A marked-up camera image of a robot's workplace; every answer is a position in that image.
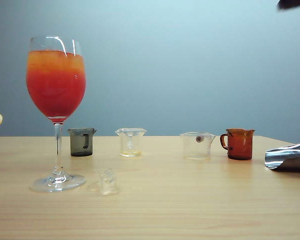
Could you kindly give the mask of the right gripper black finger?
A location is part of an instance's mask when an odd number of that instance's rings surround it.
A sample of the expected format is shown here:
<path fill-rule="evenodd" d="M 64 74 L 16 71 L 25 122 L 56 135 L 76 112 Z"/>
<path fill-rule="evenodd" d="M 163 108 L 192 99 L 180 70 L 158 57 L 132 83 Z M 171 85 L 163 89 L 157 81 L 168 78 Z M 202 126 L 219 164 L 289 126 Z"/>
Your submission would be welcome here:
<path fill-rule="evenodd" d="M 300 7 L 300 0 L 279 0 L 277 8 L 279 10 L 288 10 Z"/>

